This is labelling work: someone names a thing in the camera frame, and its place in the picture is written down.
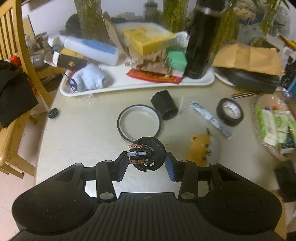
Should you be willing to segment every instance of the black plastic cylinder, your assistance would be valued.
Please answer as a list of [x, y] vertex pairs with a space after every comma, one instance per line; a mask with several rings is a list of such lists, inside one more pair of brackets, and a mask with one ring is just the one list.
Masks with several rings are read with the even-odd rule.
[[185, 75], [193, 79], [202, 78], [211, 66], [214, 55], [211, 45], [218, 32], [225, 1], [204, 0], [197, 4], [190, 38], [186, 50]]
[[151, 103], [159, 117], [163, 120], [169, 120], [178, 114], [178, 109], [167, 90], [155, 93]]

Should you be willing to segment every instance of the floor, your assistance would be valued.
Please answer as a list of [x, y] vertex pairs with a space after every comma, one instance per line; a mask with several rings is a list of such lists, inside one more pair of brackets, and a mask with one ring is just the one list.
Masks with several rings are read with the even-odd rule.
[[[37, 164], [37, 152], [40, 136], [42, 134], [46, 113], [36, 114], [38, 122], [33, 125], [27, 122], [18, 154], [30, 162]], [[24, 173], [24, 178], [20, 179], [12, 174], [6, 175], [0, 172], [0, 241], [10, 240], [19, 232], [12, 217], [11, 207], [14, 200], [23, 192], [33, 187], [34, 177]]]

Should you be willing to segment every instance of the thin tape ring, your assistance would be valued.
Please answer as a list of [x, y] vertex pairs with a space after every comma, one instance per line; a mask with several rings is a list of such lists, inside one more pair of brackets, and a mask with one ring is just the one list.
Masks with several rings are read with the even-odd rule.
[[160, 118], [159, 118], [158, 114], [156, 113], [156, 111], [155, 111], [153, 108], [151, 108], [150, 106], [148, 106], [148, 105], [144, 105], [144, 104], [135, 104], [135, 105], [129, 106], [129, 107], [125, 108], [125, 109], [120, 113], [120, 115], [118, 116], [118, 119], [117, 119], [117, 130], [118, 130], [119, 134], [121, 135], [121, 137], [122, 137], [124, 140], [126, 140], [126, 141], [128, 141], [128, 142], [130, 142], [130, 143], [134, 143], [134, 142], [136, 141], [136, 140], [133, 140], [133, 139], [129, 138], [129, 137], [128, 137], [128, 136], [122, 131], [122, 128], [121, 128], [121, 121], [122, 121], [122, 118], [123, 118], [126, 114], [128, 114], [128, 113], [130, 113], [130, 112], [132, 112], [132, 111], [135, 111], [135, 110], [144, 110], [144, 111], [146, 111], [146, 112], [152, 114], [153, 117], [154, 117], [156, 120], [158, 120], [158, 130], [157, 130], [157, 132], [153, 135], [153, 137], [155, 138], [155, 137], [159, 134], [159, 132], [160, 132], [160, 129], [161, 129], [161, 121], [160, 121]]

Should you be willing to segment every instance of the black bottle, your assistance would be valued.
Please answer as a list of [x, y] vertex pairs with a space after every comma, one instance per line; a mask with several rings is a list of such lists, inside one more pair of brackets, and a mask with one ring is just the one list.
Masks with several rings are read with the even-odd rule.
[[185, 75], [202, 78], [212, 65], [215, 55], [211, 45], [220, 26], [221, 17], [229, 8], [224, 0], [203, 0], [197, 3], [186, 50]]

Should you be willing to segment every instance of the wooden chair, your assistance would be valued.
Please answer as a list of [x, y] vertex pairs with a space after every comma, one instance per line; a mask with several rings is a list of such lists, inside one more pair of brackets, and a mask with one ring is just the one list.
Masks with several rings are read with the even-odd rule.
[[[6, 60], [18, 53], [24, 72], [29, 76], [37, 88], [45, 105], [49, 108], [52, 98], [40, 82], [27, 51], [24, 30], [22, 25], [21, 0], [7, 0], [0, 6], [0, 59]], [[11, 173], [23, 178], [11, 165], [34, 176], [35, 167], [17, 155], [20, 140], [26, 122], [37, 120], [30, 116], [30, 111], [14, 120], [7, 128], [0, 129], [0, 171]]]

